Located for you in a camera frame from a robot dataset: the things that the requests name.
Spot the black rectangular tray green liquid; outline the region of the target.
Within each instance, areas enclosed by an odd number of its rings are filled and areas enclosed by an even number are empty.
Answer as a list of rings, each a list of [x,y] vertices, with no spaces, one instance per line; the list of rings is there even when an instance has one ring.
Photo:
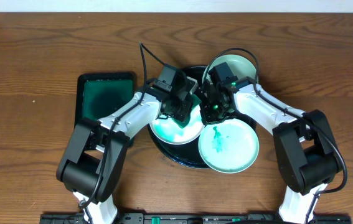
[[[75,121],[98,120],[127,104],[134,95],[133,72],[85,73],[77,80]]]

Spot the round black serving tray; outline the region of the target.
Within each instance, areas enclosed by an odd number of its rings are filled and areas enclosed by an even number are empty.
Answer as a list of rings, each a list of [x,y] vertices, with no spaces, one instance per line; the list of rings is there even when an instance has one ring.
[[[163,142],[158,139],[154,133],[151,131],[151,128],[148,125],[148,131],[151,139],[157,146],[157,148],[170,160],[195,169],[207,169],[208,165],[201,158],[199,153],[199,136],[193,141],[187,144],[173,145]]]

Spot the white plate green stain back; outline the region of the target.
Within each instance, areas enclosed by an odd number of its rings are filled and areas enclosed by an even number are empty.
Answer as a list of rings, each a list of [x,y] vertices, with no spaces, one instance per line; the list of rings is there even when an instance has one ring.
[[[248,59],[240,55],[228,54],[228,55],[223,55],[218,57],[217,59],[214,60],[214,62],[211,64],[210,67],[205,68],[202,76],[202,83],[204,83],[205,80],[208,80],[210,83],[212,83],[210,79],[210,75],[207,75],[206,77],[204,77],[205,73],[208,70],[211,70],[213,66],[216,66],[224,62],[228,64],[233,74],[236,75],[239,79],[245,78],[245,77],[250,77],[250,78],[255,77],[256,68],[254,64],[251,63],[251,61],[249,61]]]

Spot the green scouring sponge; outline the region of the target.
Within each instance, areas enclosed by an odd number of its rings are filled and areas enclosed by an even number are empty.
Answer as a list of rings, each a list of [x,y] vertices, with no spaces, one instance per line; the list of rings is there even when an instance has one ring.
[[[185,128],[191,121],[193,115],[194,115],[194,110],[197,106],[199,106],[199,104],[201,103],[201,100],[199,99],[199,97],[197,97],[195,94],[193,95],[189,95],[188,97],[188,100],[191,101],[192,103],[192,107],[191,107],[191,110],[190,112],[188,113],[188,115],[185,117],[184,121],[179,121],[179,120],[176,120],[174,119],[174,121],[177,123],[177,125],[180,127],[180,128]]]

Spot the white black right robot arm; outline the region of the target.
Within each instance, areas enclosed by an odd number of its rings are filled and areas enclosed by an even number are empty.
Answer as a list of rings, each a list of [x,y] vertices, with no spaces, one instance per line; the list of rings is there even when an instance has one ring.
[[[321,194],[335,175],[346,171],[325,114],[290,107],[251,78],[216,85],[206,81],[200,105],[205,127],[198,149],[204,162],[222,173],[249,168],[260,149],[248,116],[273,137],[276,161],[287,188],[278,215],[284,222],[309,223]]]

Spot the white plate green stain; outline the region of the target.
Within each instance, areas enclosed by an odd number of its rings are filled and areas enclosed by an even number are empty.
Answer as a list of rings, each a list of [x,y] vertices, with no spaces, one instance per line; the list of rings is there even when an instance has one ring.
[[[199,136],[198,148],[201,158],[211,169],[234,174],[256,161],[260,144],[254,129],[234,118],[207,125]]]
[[[213,66],[216,66],[224,62],[228,64],[233,74],[236,75],[239,79],[245,78],[245,77],[250,77],[250,78],[255,77],[256,68],[254,64],[251,63],[251,61],[249,61],[248,59],[240,55],[228,54],[228,55],[223,55],[218,57],[217,59],[214,60],[214,62],[211,64],[210,67],[205,68],[202,76],[202,83],[204,83],[205,80],[208,80],[210,83],[212,83],[210,79],[210,75],[207,75],[206,77],[204,77],[205,73],[208,70],[211,70]]]

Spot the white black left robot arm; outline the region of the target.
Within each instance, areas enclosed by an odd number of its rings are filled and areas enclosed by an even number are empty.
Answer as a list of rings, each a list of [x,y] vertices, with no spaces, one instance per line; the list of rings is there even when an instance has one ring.
[[[119,110],[96,121],[83,118],[74,127],[56,177],[78,198],[87,223],[113,223],[118,213],[112,193],[120,179],[128,144],[161,115],[184,121],[197,89],[195,79],[180,84],[158,80],[138,88]]]

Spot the white plate green stain front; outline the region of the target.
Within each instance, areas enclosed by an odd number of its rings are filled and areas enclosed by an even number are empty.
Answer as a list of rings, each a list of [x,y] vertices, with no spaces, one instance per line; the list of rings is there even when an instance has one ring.
[[[211,169],[234,174],[256,161],[260,144],[254,129],[234,118],[207,125],[199,136],[198,148],[201,158]]]

